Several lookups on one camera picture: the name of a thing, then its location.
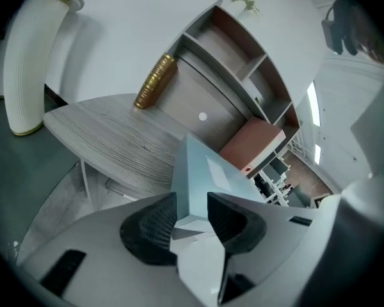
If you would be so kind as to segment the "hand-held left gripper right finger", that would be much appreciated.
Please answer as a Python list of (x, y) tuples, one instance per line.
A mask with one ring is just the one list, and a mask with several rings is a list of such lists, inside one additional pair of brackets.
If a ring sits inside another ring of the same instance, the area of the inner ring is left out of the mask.
[(207, 194), (207, 215), (225, 249), (219, 307), (327, 307), (336, 293), (325, 254), (349, 205), (341, 195), (318, 209)]

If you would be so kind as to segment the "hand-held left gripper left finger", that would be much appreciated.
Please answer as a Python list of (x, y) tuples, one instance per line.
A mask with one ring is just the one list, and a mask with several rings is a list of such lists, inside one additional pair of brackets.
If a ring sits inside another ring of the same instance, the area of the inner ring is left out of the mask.
[(176, 195), (94, 212), (21, 265), (61, 303), (75, 307), (192, 307), (170, 239)]

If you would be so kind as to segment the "pink file box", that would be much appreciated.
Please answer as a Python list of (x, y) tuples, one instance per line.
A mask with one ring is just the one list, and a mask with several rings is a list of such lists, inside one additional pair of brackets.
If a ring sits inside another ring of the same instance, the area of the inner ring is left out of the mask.
[(260, 118), (250, 118), (230, 141), (220, 150), (219, 155), (244, 175), (249, 175), (286, 138), (282, 129)]

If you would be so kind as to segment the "blue file box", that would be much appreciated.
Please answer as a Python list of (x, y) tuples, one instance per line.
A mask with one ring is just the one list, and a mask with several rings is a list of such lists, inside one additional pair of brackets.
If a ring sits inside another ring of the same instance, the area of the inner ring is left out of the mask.
[(208, 192), (264, 202), (254, 181), (189, 134), (177, 148), (170, 191), (177, 196), (175, 227), (194, 232), (214, 233), (208, 220)]

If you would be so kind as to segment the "brown book with gold spine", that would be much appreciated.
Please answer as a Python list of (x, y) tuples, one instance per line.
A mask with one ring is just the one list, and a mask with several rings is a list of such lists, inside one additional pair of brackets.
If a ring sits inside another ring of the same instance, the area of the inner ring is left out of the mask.
[(177, 71), (175, 58), (169, 54), (163, 54), (143, 83), (134, 106), (139, 109), (154, 106)]

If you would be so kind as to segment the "grey wooden shelf hutch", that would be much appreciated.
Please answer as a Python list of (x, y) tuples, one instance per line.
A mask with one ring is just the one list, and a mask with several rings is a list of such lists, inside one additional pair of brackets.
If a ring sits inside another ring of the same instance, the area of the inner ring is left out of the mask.
[(220, 151), (252, 116), (284, 131), (276, 155), (297, 135), (294, 102), (271, 56), (220, 3), (189, 23), (166, 53), (178, 71), (156, 107), (213, 150)]

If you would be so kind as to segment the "white table with ribbed pedestals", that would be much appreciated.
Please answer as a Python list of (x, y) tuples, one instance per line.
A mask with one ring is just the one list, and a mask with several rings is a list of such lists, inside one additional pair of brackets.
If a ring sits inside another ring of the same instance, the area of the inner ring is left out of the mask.
[(0, 39), (0, 99), (11, 132), (27, 136), (44, 119), (45, 74), (64, 18), (84, 0), (24, 0)]

